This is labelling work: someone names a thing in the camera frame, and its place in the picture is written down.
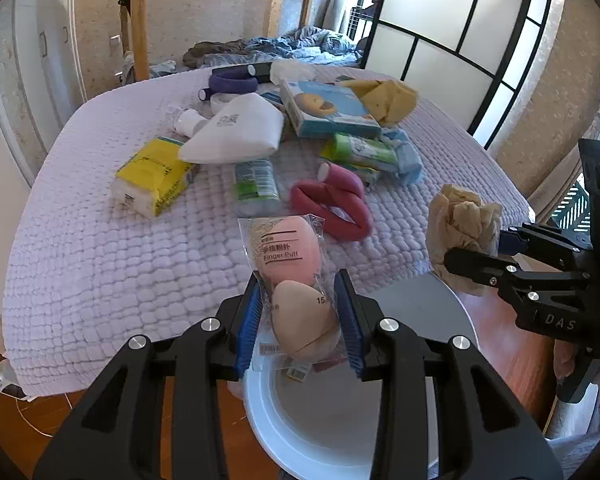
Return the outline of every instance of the black frame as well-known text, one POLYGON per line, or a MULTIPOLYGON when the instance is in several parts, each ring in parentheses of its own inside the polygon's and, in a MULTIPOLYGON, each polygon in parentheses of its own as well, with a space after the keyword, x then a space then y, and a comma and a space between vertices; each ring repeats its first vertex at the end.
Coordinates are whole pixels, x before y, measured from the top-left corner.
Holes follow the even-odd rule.
MULTIPOLYGON (((548 0, 547 7, 545 9, 545 17, 544 17, 543 23, 541 25, 541 30, 539 33, 539 39, 542 38, 542 34, 544 33, 544 27, 546 25, 546 19, 548 17, 548 9, 550 8, 550 3, 551 3, 551 0, 548 0)), ((452 49, 446 45, 438 43, 437 41, 431 40, 421 34, 413 32, 412 30, 408 30, 406 28, 402 28, 397 25, 394 25, 393 23, 384 22, 383 20, 381 20, 380 14, 382 11, 382 7, 384 6, 384 0, 379 0, 378 8, 376 9, 376 14, 374 16, 374 22, 373 22, 373 25, 371 28, 371 33, 369 34, 369 40, 367 41, 365 53, 363 55, 363 59, 361 62, 361 68, 366 67, 366 61, 368 59, 378 25, 384 25, 385 27, 393 28, 395 30, 400 30, 401 32, 403 32, 405 34, 409 34, 410 36, 414 37, 414 41, 411 46, 411 51, 408 55, 407 61, 405 63, 404 69, 402 71, 402 75, 400 78, 401 80, 405 79, 407 72, 409 71, 411 61, 413 60, 413 56, 415 53, 415 49, 416 49, 418 43, 420 42, 420 40, 426 41, 427 43, 432 44, 433 46, 435 46, 439 49, 442 49, 442 50, 448 52, 449 54, 452 54, 453 56, 461 59, 465 63, 468 63, 469 65, 471 65, 475 69, 479 70, 480 72, 483 72, 487 76, 491 77, 491 85, 489 86, 489 89, 487 90, 487 93, 486 93, 484 99, 482 100, 482 103, 480 104, 480 107, 478 108, 478 111, 476 112, 476 115, 474 116, 474 119, 473 119, 471 125, 467 129, 467 132, 470 135, 473 135, 475 133, 475 131, 477 130, 478 126, 480 125, 480 122, 484 119, 484 116, 487 113, 487 110, 488 110, 489 106, 491 105, 491 102, 493 101, 493 98, 496 95, 498 88, 500 87, 501 84, 503 84, 504 86, 509 88, 512 92, 514 92, 514 95, 513 95, 512 101, 510 102, 509 106, 507 107, 507 109, 504 113, 503 118, 501 119, 500 123, 496 127, 494 134, 490 137, 488 143, 485 145, 485 149, 486 149, 488 147, 488 145, 493 141, 495 133, 497 133, 497 131, 499 131, 499 129, 502 127, 502 124, 504 123, 504 120, 505 120, 507 114, 511 110, 511 107, 513 106, 513 103, 515 102, 515 99, 520 94, 520 89, 522 88, 522 84, 524 83, 526 76, 528 75, 528 72, 531 69, 531 62, 533 61, 533 59, 536 56, 536 53, 538 52, 539 41, 537 42, 537 46, 535 46, 532 51, 531 60, 528 64, 528 66, 525 68, 525 71, 523 72, 523 77, 522 77, 521 81, 519 82, 518 87, 513 88, 512 86, 510 86, 509 84, 504 82, 503 78, 507 71, 507 68, 509 67, 511 59, 513 58, 513 55, 515 53, 516 47, 518 45, 518 41, 520 40, 520 35, 522 34, 522 29, 525 25, 525 21, 528 19, 527 15, 529 12, 531 0, 522 0, 522 2, 520 3, 520 10, 518 11, 518 17, 514 24, 514 27, 513 27, 512 33, 511 33, 511 37, 509 38, 509 43, 507 44, 507 47, 502 55, 502 60, 500 61, 500 65, 495 73, 491 73, 489 70, 485 69, 480 64, 478 64, 475 61, 460 54, 460 51, 464 44, 464 40, 466 38, 467 32, 471 25, 471 21, 474 17, 474 13, 475 13, 477 4, 478 4, 478 0, 473 0, 472 6, 467 15, 466 23, 464 24, 464 29, 462 30, 462 34, 458 41, 458 45, 456 46, 455 49, 452 49)))

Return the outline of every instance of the white bucket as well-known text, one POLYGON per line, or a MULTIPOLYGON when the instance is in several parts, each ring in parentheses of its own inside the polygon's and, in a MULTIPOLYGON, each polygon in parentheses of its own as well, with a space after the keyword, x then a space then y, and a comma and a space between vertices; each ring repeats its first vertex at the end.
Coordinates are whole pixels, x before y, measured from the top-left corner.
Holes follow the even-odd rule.
MULTIPOLYGON (((387 316, 417 333, 446 341, 475 330, 456 295, 426 274, 370 294, 387 316), (409 298, 408 308, 403 307, 409 298)), ((244 403, 260 445, 299 480, 368 480, 376 445, 381 397, 379 381, 363 383, 349 363, 311 372, 304 383, 285 376, 269 360, 261 371, 245 373, 244 403)), ((429 462, 438 457, 433 385, 427 380, 429 462)))

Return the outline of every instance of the wooden floor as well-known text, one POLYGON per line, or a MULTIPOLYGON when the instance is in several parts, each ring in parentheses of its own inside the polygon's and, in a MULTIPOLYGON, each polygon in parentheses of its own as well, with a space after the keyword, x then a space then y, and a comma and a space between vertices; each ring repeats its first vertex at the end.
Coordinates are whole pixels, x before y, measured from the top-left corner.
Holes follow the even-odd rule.
MULTIPOLYGON (((494 290, 483 298, 461 296, 461 300, 476 327, 482 353, 542 428, 555 392, 552 340, 518 329, 512 308, 494 290)), ((165 399, 170 399, 173 383, 168 383, 167 388, 165 399)), ((76 403, 80 394, 70 394, 69 398, 76 403)), ((0 394, 0 445, 23 473, 31 477, 49 439, 24 423, 15 402, 0 394)), ((230 479, 275 480, 277 466, 251 432, 242 402, 229 393, 224 383, 219 387, 219 405, 230 479)), ((37 399, 30 404, 21 402, 20 407, 37 428, 49 434, 58 429, 69 413, 64 396, 37 399)), ((171 478, 170 426, 171 403, 166 401, 161 450, 161 474, 165 479, 171 478)))

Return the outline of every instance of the small package in bucket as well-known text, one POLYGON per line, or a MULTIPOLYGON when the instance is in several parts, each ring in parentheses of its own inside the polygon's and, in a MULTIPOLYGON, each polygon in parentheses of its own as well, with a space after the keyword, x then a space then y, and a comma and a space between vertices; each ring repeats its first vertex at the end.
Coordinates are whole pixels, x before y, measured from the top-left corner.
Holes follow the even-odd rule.
POLYGON ((302 380, 346 360, 326 270, 323 220, 313 215, 240 219, 242 242, 266 291, 252 367, 275 359, 302 380))

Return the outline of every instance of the white cable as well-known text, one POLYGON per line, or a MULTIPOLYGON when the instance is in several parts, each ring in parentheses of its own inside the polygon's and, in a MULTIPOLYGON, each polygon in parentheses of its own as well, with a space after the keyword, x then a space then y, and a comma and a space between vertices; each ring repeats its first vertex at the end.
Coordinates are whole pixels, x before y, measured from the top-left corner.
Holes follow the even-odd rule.
MULTIPOLYGON (((64 394, 64 398, 66 399, 66 402, 69 404, 69 408, 73 409, 73 408, 74 408, 74 406, 71 404, 71 401, 69 400, 69 396, 68 396, 67 394, 64 394)), ((24 413, 22 413, 22 410, 20 409, 20 405, 18 404, 18 399, 16 399, 16 408, 18 409, 18 413, 19 413, 19 414, 20 414, 20 416, 22 417, 22 420, 24 420, 24 421, 25 421, 25 422, 26 422, 26 423, 29 425, 29 427, 30 427, 32 430, 34 430, 34 431, 38 432, 38 433, 39 433, 40 435, 42 435, 42 436, 46 436, 46 437, 49 437, 49 438, 53 438, 53 437, 54 437, 53 435, 49 435, 48 433, 44 433, 44 431, 40 431, 38 428, 36 428, 36 427, 35 427, 33 424, 31 424, 31 423, 30 423, 30 422, 29 422, 29 421, 26 419, 26 417, 24 416, 24 413)))

